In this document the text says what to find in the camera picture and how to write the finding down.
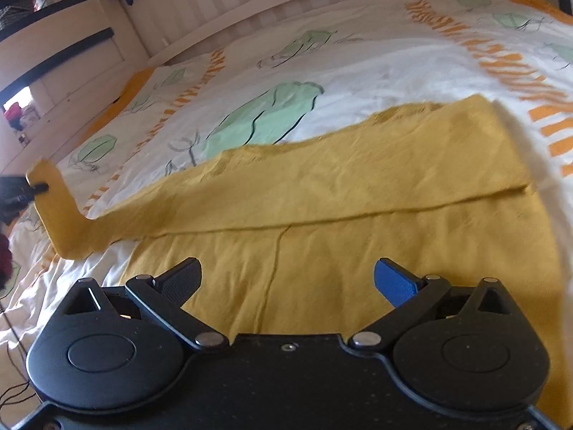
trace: yellow cloth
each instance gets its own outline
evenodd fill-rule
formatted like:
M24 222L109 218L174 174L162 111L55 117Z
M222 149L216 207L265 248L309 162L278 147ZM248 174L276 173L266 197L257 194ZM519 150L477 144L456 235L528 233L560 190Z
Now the yellow cloth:
M453 284L500 278L549 350L540 408L569 423L562 280L548 218L491 104L406 105L299 144L229 150L168 176L95 220L56 168L28 176L59 255L138 239L123 281L186 257L203 284L184 309L237 333L348 336L391 310L376 260Z

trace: metal screw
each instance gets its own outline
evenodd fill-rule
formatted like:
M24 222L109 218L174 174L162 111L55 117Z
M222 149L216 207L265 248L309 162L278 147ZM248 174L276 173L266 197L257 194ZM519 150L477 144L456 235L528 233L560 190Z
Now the metal screw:
M58 422L48 422L42 427L42 430L61 430Z
M352 341L358 347L376 346L382 342L382 337L373 331L361 331L352 337Z
M206 331L205 333L199 333L195 337L195 343L201 347L217 347L221 346L225 341L225 337L221 333L216 331Z

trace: orange pattern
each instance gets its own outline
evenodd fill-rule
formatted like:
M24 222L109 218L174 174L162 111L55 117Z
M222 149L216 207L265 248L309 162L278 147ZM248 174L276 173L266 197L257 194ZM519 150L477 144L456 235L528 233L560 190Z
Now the orange pattern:
M536 9L549 12L555 17L554 10L549 4L541 5L539 0L512 0L516 3L527 4ZM479 60L479 65L492 77L495 77L509 91L516 92L519 99L534 104L529 110L532 122L543 120L553 115L573 113L573 102L569 100L568 93L551 85L547 78L534 67L524 62L523 56L506 48L493 39L482 38L466 24L458 23L448 15L437 14L432 5L426 0L407 4L412 20L429 25L432 30L438 31L445 37L465 47L472 57ZM562 20L571 24L573 18L564 15ZM573 119L567 118L555 124L540 128L545 137L564 129L573 128ZM548 146L551 156L559 156L573 149L573 136L551 141ZM564 177L573 174L573 162L563 165L561 173Z
M145 134L145 139L142 140L139 144L137 144L135 146L135 149L131 153L128 160L130 160L135 155L137 155L139 152L141 152L143 147L145 147L145 145L148 144L157 135L157 133L163 128L163 126L165 125L167 120L177 110L179 110L181 107L183 107L183 106L187 105L189 102L191 102L198 95L201 88L203 86L207 85L209 82L211 82L214 79L214 77L216 76L216 74L219 71L221 71L224 67L225 67L225 52L221 49L221 50L217 50L217 51L214 51L213 53L211 53L211 60L209 63L209 67L207 68L207 70L203 74L203 77L200 79L200 81L197 84L195 84L193 87L191 87L190 89L185 90L179 97L177 97L175 99L171 108L167 108L163 112L163 115L161 116L159 121L149 131L147 131L147 133ZM101 197L110 189L110 187L114 183L114 181L117 181L120 178L121 171L123 170L124 166L125 166L125 163L118 168L118 170L113 174L113 176L111 176L111 178L108 180L108 182L105 185L101 186L96 192L94 192L92 195L90 195L88 202L86 203L86 205L82 209L82 213L84 215L87 214L87 212L90 211L90 209L93 207L93 205L99 199L101 199ZM42 257L41 271L37 275L36 279L38 279L40 277L40 275L42 275L43 273L48 271L50 269L50 267L52 266L52 264L58 263L59 260L60 260L59 255L56 254L56 251L54 250L54 248L50 244L50 246L47 248L46 252L44 253L44 255Z

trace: white headboard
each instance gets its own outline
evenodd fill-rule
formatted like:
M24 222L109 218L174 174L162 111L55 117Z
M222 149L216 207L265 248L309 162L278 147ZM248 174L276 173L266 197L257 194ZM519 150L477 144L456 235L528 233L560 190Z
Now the white headboard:
M48 6L18 31L6 37L0 31L0 100L29 85L42 114L25 148L0 125L0 172L24 172L40 156L63 158L144 67L189 59L344 1L350 0L135 0L133 6L63 0Z
M4 8L18 0L0 0ZM29 86L41 119L18 141L0 118L0 171L62 158L149 56L117 1L59 0L0 30L0 104Z

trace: white duvet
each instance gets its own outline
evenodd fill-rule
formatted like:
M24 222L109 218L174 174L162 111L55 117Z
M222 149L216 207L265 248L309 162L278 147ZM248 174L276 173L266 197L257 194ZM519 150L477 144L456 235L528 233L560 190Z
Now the white duvet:
M499 41L520 53L548 82L573 93L573 66L569 66L573 28L569 25L507 0L428 2L438 16L449 15L479 36ZM393 105L451 102L481 93L512 113L508 128L551 215L568 279L573 260L573 178L562 178L562 166L573 160L573 152L552 157L549 150L551 143L568 137L570 129L547 137L540 133L542 127L564 116L532 122L530 102L520 100L519 93L484 70L467 46L444 37L427 23L414 21L405 3L357 5L298 17L240 39L224 49L224 69L181 108L174 108L175 99L197 85L210 65L210 56L159 68L118 118L59 164L79 207L99 188L109 187L100 192L98 200L91 200L88 215L94 218L166 174L210 158L221 148L233 146L248 131L245 125L254 124L263 111L277 115L276 127L255 127L243 143L301 141L359 123ZM166 109L177 111L130 158ZM225 132L220 127L209 137L230 120L232 128ZM109 181L121 166L119 178ZM49 264L45 260L49 240L33 208L16 225L10 240L17 274L0 298L26 347L80 277L90 276L103 286L117 284L136 244L122 241L87 260ZM16 366L24 370L15 347L13 335L0 321L0 392L22 382L6 357L9 348ZM31 394L29 389L16 400ZM31 398L5 406L1 419L13 425L37 404Z

